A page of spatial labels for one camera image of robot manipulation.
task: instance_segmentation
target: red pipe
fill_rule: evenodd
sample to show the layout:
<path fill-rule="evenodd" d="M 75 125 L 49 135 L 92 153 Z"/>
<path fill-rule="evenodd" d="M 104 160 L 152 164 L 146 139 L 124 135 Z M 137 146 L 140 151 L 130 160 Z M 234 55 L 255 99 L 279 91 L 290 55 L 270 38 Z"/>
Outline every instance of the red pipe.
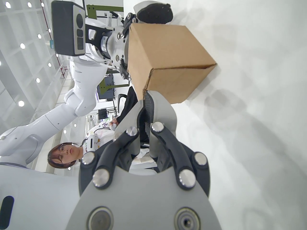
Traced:
<path fill-rule="evenodd" d="M 48 23 L 47 23 L 47 19 L 46 19 L 46 15 L 45 15 L 45 11 L 44 11 L 44 8 L 43 8 L 43 7 L 42 7 L 42 10 L 43 10 L 43 14 L 44 14 L 45 22 L 46 22 L 46 25 L 47 25 L 47 29 L 49 29 L 49 26 L 48 26 Z M 65 72 L 63 73 L 63 68 L 61 68 L 61 72 L 62 72 L 63 78 L 65 78 Z"/>

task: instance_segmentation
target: white shirt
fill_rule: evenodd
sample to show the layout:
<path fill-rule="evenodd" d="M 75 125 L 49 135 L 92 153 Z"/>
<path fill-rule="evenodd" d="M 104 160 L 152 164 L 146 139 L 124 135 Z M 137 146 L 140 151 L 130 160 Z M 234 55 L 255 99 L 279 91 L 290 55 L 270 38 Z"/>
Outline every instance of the white shirt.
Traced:
<path fill-rule="evenodd" d="M 90 150 L 90 151 L 97 150 L 99 147 L 101 147 L 105 143 L 109 142 L 114 137 L 114 131 L 106 129 L 106 128 L 102 128 L 101 125 L 97 125 L 97 126 L 93 127 L 92 129 L 90 129 L 87 132 L 85 138 L 88 138 L 89 136 L 94 135 L 94 134 L 96 134 L 98 136 L 98 141 L 97 141 L 97 145 L 95 145 L 93 150 Z M 83 154 L 85 154 L 87 152 L 87 148 L 89 148 L 88 143 L 90 143 L 89 140 L 86 140 L 83 143 Z"/>

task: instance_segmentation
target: short hair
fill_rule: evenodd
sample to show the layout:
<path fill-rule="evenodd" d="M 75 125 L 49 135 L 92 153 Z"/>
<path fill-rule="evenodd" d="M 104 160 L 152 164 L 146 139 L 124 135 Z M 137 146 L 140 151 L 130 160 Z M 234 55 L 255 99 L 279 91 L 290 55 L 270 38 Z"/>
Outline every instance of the short hair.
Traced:
<path fill-rule="evenodd" d="M 49 165 L 51 167 L 54 167 L 54 168 L 69 168 L 71 166 L 73 166 L 76 161 L 72 161 L 72 162 L 69 162 L 69 163 L 56 163 L 54 162 L 53 160 L 57 159 L 59 160 L 60 162 L 62 162 L 61 158 L 60 158 L 60 155 L 59 154 L 54 154 L 54 152 L 56 150 L 59 150 L 61 147 L 65 146 L 65 145 L 73 145 L 75 143 L 73 142 L 65 142 L 65 143 L 61 143 L 59 145 L 57 145 L 56 147 L 54 147 L 53 149 L 51 149 L 48 153 L 48 157 L 47 157 L 47 161 L 49 163 Z"/>

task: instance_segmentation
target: white floor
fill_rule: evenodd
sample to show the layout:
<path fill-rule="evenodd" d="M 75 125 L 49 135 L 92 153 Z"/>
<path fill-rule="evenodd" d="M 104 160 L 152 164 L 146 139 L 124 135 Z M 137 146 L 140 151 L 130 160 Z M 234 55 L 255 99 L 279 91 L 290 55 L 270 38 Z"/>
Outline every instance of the white floor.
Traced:
<path fill-rule="evenodd" d="M 222 228 L 307 229 L 307 0 L 157 1 L 218 62 L 174 109 L 178 139 L 208 156 Z"/>

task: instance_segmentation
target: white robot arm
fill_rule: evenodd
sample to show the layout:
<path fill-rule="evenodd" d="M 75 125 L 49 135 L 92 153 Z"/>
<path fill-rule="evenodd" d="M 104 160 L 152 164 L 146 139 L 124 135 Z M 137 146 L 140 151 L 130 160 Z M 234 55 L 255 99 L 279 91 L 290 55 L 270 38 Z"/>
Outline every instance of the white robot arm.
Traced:
<path fill-rule="evenodd" d="M 37 157 L 47 139 L 77 116 L 84 116 L 94 109 L 95 91 L 104 78 L 107 67 L 75 57 L 75 61 L 70 63 L 70 69 L 75 86 L 66 93 L 65 103 L 31 124 L 3 133 L 0 136 L 0 162 L 26 166 Z"/>
<path fill-rule="evenodd" d="M 95 91 L 108 66 L 120 70 L 128 79 L 128 34 L 131 23 L 161 23 L 172 20 L 169 4 L 145 1 L 135 6 L 123 26 L 105 26 L 85 17 L 85 10 L 68 1 L 52 3 L 53 35 L 58 54 L 74 56 L 70 69 L 75 82 L 57 106 L 26 126 L 12 128 L 0 136 L 0 162 L 26 166 L 32 162 L 45 141 L 77 116 L 91 112 L 96 105 Z"/>

